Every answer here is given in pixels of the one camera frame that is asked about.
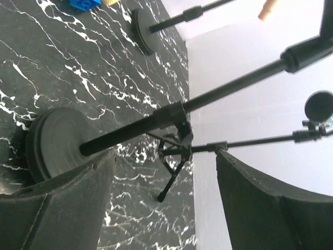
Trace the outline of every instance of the round weighted base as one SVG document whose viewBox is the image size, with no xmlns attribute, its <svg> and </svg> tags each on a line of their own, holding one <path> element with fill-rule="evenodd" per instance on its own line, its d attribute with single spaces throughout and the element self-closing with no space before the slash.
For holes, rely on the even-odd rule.
<svg viewBox="0 0 333 250">
<path fill-rule="evenodd" d="M 39 183 L 79 167 L 91 157 L 81 155 L 79 146 L 99 136 L 87 118 L 71 108 L 55 108 L 31 124 L 25 154 L 35 182 Z"/>
<path fill-rule="evenodd" d="M 152 55 L 158 51 L 161 40 L 157 33 L 151 33 L 150 26 L 156 24 L 151 13 L 145 9 L 135 9 L 132 12 L 132 32 L 139 48 L 146 54 Z"/>
</svg>

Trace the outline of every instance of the marble wall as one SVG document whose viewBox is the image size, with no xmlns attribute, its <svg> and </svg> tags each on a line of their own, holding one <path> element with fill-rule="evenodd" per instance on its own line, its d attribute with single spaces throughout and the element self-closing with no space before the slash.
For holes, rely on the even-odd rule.
<svg viewBox="0 0 333 250">
<path fill-rule="evenodd" d="M 122 0 L 90 12 L 68 0 L 0 2 L 0 193 L 33 184 L 24 139 L 40 113 L 75 108 L 102 135 L 188 99 L 185 43 L 171 28 L 159 34 L 161 50 L 143 56 L 129 27 L 135 8 L 156 20 L 168 17 L 160 1 Z M 117 145 L 98 249 L 195 249 L 191 165 L 158 203 L 170 174 L 157 159 L 157 145 L 147 135 Z"/>
</svg>

